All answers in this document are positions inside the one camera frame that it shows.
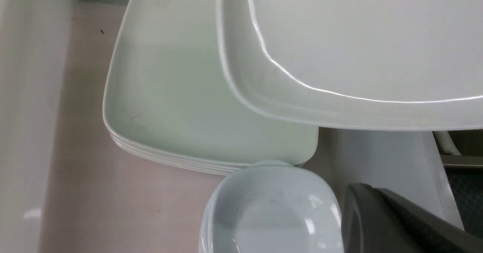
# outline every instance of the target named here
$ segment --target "ceramic dish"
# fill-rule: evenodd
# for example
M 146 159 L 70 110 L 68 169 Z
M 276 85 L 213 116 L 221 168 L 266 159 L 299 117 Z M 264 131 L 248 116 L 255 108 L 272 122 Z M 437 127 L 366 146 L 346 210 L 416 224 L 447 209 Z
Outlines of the ceramic dish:
M 483 127 L 483 0 L 218 0 L 225 77 L 270 117 L 323 127 Z
M 212 196 L 207 248 L 342 253 L 340 224 L 335 195 L 316 174 L 279 165 L 249 167 L 226 177 Z
M 159 162 L 166 156 L 225 173 L 259 160 L 311 158 L 318 128 L 244 107 L 217 51 L 214 0 L 130 0 L 103 103 L 117 143 Z

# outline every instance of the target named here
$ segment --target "stack of plates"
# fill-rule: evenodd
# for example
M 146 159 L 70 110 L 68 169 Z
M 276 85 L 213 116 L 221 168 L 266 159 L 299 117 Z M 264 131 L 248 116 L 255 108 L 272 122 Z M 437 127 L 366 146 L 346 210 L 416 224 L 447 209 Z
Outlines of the stack of plates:
M 256 114 L 232 94 L 216 41 L 215 0 L 130 0 L 104 93 L 114 141 L 143 158 L 229 174 L 254 162 L 300 165 L 318 128 Z

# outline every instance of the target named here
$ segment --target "white bowl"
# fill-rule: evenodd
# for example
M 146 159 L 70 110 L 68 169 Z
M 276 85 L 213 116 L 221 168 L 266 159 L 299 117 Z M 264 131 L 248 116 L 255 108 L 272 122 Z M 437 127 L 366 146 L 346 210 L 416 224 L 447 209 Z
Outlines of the white bowl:
M 341 253 L 340 220 L 332 189 L 316 174 L 249 167 L 225 178 L 213 194 L 207 247 L 210 253 Z

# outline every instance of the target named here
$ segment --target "white wall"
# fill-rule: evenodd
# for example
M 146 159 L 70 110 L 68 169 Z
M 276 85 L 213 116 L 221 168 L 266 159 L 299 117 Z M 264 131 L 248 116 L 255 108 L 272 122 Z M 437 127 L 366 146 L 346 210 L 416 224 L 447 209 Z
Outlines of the white wall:
M 0 252 L 36 252 L 74 0 L 0 0 Z

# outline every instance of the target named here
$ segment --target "square white plate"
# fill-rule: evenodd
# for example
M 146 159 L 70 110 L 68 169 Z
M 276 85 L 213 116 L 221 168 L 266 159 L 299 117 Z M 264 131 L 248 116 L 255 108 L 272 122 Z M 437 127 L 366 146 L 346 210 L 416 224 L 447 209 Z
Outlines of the square white plate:
M 155 156 L 227 166 L 307 161 L 316 126 L 260 116 L 229 90 L 214 6 L 215 0 L 129 1 L 104 93 L 106 127 Z
M 270 117 L 483 127 L 483 0 L 218 0 L 225 77 Z

